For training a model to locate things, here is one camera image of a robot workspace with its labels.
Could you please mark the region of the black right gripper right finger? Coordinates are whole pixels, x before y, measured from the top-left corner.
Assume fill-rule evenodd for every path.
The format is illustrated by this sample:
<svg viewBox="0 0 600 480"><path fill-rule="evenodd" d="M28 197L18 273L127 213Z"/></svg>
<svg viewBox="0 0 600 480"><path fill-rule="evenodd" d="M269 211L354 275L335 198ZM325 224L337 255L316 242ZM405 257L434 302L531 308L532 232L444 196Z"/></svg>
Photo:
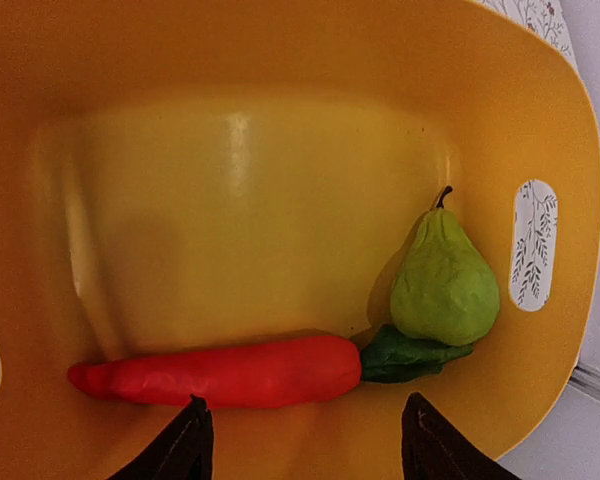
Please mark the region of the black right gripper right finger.
<svg viewBox="0 0 600 480"><path fill-rule="evenodd" d="M409 395L401 426L405 479L517 479L472 445L419 392Z"/></svg>

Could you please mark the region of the green toy leafy vegetable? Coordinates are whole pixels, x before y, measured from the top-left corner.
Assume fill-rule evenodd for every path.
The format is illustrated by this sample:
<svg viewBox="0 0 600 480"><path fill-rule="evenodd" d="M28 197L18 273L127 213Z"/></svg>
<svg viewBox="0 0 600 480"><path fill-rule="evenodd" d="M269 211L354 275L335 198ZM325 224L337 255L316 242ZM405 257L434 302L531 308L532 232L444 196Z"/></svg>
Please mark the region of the green toy leafy vegetable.
<svg viewBox="0 0 600 480"><path fill-rule="evenodd" d="M446 186L420 219L391 286L394 326L413 339L472 344L494 326L500 289L494 271L444 201Z"/></svg>

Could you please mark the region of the orange toy carrot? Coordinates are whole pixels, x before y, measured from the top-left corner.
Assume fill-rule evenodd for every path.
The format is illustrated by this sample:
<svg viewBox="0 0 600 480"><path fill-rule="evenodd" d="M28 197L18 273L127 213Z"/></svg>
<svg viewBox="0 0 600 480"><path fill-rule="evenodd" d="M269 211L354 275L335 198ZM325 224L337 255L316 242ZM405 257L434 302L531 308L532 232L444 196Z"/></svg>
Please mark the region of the orange toy carrot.
<svg viewBox="0 0 600 480"><path fill-rule="evenodd" d="M184 406L196 396L211 409L278 408L328 402L363 381L405 383L438 374L473 349L411 339L385 325L363 349L321 334L76 364L67 378L83 393L107 401Z"/></svg>

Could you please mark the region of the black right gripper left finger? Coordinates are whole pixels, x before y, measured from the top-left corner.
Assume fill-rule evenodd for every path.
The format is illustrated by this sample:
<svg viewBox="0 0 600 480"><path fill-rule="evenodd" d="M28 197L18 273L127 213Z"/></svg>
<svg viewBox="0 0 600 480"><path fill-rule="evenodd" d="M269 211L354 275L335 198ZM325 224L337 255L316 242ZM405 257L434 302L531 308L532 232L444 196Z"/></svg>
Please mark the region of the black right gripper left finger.
<svg viewBox="0 0 600 480"><path fill-rule="evenodd" d="M203 398L192 395L156 438L110 479L210 480L213 447L211 412Z"/></svg>

